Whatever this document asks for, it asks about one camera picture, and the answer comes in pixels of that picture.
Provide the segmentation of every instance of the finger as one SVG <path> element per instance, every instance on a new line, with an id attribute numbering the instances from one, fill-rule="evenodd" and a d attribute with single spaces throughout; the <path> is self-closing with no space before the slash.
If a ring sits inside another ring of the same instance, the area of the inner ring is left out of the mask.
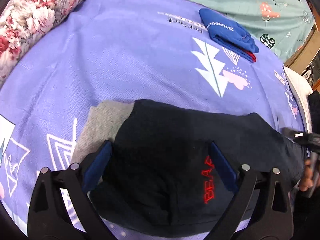
<path id="1" fill-rule="evenodd" d="M 306 166 L 304 169 L 303 177 L 306 179 L 311 179 L 313 176 L 313 171 L 310 167 Z"/>
<path id="2" fill-rule="evenodd" d="M 311 160 L 310 159 L 305 160 L 304 165 L 309 166 L 310 164 L 311 164 Z"/>
<path id="3" fill-rule="evenodd" d="M 308 188 L 313 187 L 313 181 L 311 179 L 303 178 L 300 181 L 299 189 L 300 191 L 307 191 Z"/>

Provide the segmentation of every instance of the blue gripper pad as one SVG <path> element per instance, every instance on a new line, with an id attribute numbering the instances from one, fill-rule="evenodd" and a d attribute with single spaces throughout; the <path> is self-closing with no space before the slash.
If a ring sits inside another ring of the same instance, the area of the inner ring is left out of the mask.
<path id="1" fill-rule="evenodd" d="M 110 141 L 107 141 L 104 146 L 100 148 L 100 152 L 97 154 L 91 165 L 84 172 L 82 191 L 85 194 L 87 194 L 88 191 L 95 189 L 111 155 L 112 145 Z"/>
<path id="2" fill-rule="evenodd" d="M 238 173 L 232 168 L 231 164 L 214 142 L 212 142 L 209 147 L 209 156 L 226 189 L 232 191 L 234 194 L 237 193 L 239 190 L 237 185 Z"/>

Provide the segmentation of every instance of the white tree print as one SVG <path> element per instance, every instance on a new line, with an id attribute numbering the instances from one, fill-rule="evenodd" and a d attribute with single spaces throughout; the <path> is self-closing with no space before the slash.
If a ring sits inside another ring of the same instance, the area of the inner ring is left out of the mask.
<path id="1" fill-rule="evenodd" d="M 197 38 L 192 39 L 198 44 L 203 54 L 198 51 L 192 51 L 192 53 L 197 56 L 206 69 L 196 68 L 196 70 L 207 80 L 217 95 L 222 98 L 228 85 L 228 78 L 220 75 L 225 63 L 214 58 L 219 52 L 219 49 Z"/>

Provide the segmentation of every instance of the teal blanket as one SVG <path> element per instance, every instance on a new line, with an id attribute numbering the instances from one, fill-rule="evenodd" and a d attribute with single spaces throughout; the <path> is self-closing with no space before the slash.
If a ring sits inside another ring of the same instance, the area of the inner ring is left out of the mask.
<path id="1" fill-rule="evenodd" d="M 306 0 L 190 0 L 220 11 L 286 61 L 304 43 L 314 18 Z"/>

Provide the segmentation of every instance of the human hand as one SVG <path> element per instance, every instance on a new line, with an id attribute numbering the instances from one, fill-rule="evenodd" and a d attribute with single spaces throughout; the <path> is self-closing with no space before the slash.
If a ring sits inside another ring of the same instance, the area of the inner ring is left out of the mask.
<path id="1" fill-rule="evenodd" d="M 313 171 L 310 168 L 310 159 L 306 160 L 304 162 L 304 172 L 303 172 L 303 177 L 300 180 L 299 183 L 299 189 L 300 191 L 307 191 L 308 188 L 313 187 L 314 185 L 314 181 L 312 180 L 312 176 L 313 176 Z M 316 187 L 320 186 L 320 178 L 318 179 L 318 181 L 316 182 Z"/>

